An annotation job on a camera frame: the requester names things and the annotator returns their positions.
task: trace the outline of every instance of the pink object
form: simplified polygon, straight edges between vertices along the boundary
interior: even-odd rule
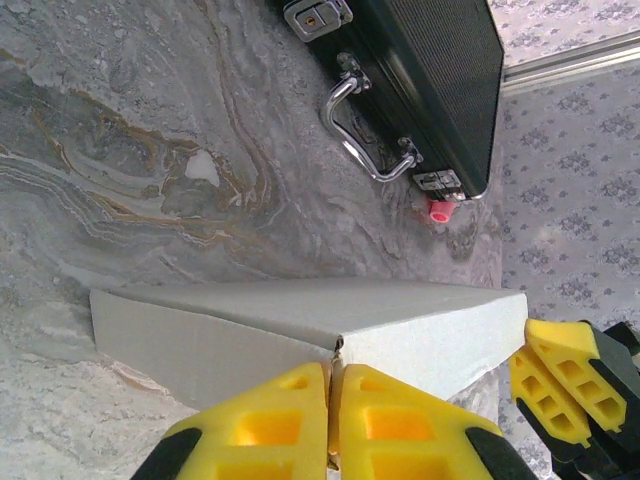
[[[455,202],[433,202],[429,207],[429,218],[434,222],[447,223],[455,208]]]

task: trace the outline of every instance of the briefcase handle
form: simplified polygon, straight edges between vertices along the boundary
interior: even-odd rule
[[[324,126],[341,142],[347,151],[362,165],[374,180],[382,183],[391,182],[400,177],[409,168],[422,162],[422,155],[418,152],[410,139],[402,137],[398,144],[402,147],[400,161],[388,172],[381,172],[366,152],[366,150],[342,125],[333,117],[336,107],[350,94],[368,90],[371,83],[366,76],[353,71],[345,71],[342,80],[331,89],[321,110]]]

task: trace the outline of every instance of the white cardboard box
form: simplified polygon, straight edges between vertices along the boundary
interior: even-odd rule
[[[521,292],[362,278],[91,292],[98,349],[205,408],[306,362],[448,399],[524,342]]]

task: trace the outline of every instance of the black briefcase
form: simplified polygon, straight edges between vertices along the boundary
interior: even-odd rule
[[[487,189],[504,50],[485,0],[295,0],[284,18],[338,82],[325,126],[375,180],[409,172],[434,201]],[[334,110],[345,99],[393,150],[380,171]]]

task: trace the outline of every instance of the metal latch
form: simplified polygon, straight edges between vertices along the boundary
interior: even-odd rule
[[[453,170],[420,173],[414,175],[413,179],[422,190],[435,193],[447,202],[461,202],[467,198],[462,190],[462,182]]]
[[[284,7],[284,18],[300,40],[310,42],[353,20],[345,0],[298,0]]]

